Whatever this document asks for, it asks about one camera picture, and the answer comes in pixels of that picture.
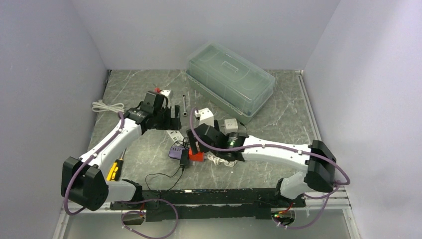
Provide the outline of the white USB socket strip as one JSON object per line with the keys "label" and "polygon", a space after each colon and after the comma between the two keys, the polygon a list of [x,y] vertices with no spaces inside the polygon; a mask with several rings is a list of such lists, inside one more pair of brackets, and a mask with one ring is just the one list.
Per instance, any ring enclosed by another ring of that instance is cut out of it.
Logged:
{"label": "white USB socket strip", "polygon": [[185,138],[178,130],[167,130],[166,132],[173,142],[183,141]]}

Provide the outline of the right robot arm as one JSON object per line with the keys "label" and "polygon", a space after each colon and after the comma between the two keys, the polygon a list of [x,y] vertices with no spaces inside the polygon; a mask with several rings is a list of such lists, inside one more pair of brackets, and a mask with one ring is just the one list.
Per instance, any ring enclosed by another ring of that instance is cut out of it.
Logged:
{"label": "right robot arm", "polygon": [[277,182],[274,200],[285,207],[310,190],[334,190],[336,158],[320,140],[307,144],[286,144],[263,140],[246,133],[224,134],[207,124],[187,130],[193,152],[211,152],[228,162],[260,161],[296,170],[293,176]]}

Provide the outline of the black TP-Link power adapter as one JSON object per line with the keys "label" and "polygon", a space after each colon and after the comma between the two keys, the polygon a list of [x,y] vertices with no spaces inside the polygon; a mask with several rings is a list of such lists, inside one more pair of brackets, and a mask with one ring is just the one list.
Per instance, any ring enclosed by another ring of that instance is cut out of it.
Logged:
{"label": "black TP-Link power adapter", "polygon": [[[174,142],[172,146],[181,146],[181,147],[184,147],[184,148],[186,148],[186,149],[188,149],[188,150],[189,150],[188,143],[187,143],[187,142],[185,142],[185,141],[177,141],[177,142]],[[178,171],[181,169],[181,170],[182,170],[182,172],[181,172],[181,175],[179,176],[178,180],[174,183],[174,185],[173,185],[170,189],[168,189],[168,191],[169,191],[169,190],[172,190],[172,189],[176,186],[176,184],[179,182],[179,180],[180,180],[180,179],[181,179],[181,177],[183,176],[184,170],[185,170],[188,166],[189,166],[189,159],[188,159],[188,160],[186,160],[186,159],[185,159],[185,160],[181,159],[181,160],[179,160],[179,168],[176,170],[176,172],[175,172],[172,176],[167,175],[167,174],[163,174],[163,173],[153,173],[153,174],[148,174],[148,175],[145,177],[145,183],[146,183],[146,185],[147,185],[147,188],[148,188],[149,190],[151,190],[151,188],[149,187],[148,182],[147,182],[147,178],[148,178],[148,176],[159,176],[159,175],[163,175],[163,176],[166,176],[166,177],[168,177],[168,178],[173,178],[173,177],[174,177],[174,176],[178,173]]]}

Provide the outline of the white tiger cube socket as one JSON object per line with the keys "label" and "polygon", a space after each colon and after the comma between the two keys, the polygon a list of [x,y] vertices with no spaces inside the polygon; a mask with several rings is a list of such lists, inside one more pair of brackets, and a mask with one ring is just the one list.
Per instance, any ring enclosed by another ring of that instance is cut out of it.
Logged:
{"label": "white tiger cube socket", "polygon": [[224,132],[229,134],[238,131],[237,119],[225,119],[224,120]]}

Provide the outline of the red power socket cube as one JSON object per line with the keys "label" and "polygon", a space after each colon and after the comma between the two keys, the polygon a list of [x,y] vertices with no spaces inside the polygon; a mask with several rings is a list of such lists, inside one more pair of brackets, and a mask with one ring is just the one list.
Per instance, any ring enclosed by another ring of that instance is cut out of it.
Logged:
{"label": "red power socket cube", "polygon": [[197,154],[193,154],[192,149],[189,149],[188,158],[190,161],[193,162],[204,162],[205,154],[203,152],[198,152]]}

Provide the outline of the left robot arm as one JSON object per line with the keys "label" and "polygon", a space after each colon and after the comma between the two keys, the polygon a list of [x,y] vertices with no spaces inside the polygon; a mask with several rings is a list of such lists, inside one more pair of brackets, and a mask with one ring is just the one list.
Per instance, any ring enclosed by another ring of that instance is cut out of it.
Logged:
{"label": "left robot arm", "polygon": [[173,91],[148,91],[138,106],[117,113],[119,122],[97,145],[62,166],[61,195],[65,212],[95,211],[106,202],[123,201],[130,209],[142,205],[142,186],[128,179],[109,181],[109,171],[125,149],[148,130],[180,130],[181,107],[171,105]]}

